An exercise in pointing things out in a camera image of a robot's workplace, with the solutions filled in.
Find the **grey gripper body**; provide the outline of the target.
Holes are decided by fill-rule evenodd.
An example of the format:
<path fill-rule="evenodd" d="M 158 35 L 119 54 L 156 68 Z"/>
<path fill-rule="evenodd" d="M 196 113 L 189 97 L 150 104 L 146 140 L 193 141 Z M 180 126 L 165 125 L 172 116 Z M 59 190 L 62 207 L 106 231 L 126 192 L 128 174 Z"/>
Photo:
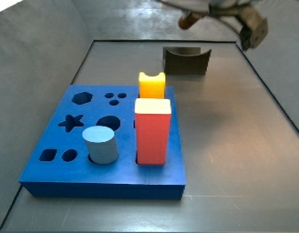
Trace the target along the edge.
<path fill-rule="evenodd" d="M 237 34 L 243 51 L 253 49 L 267 35 L 267 19 L 252 0 L 157 0 L 184 12 L 194 12 L 224 23 Z"/>

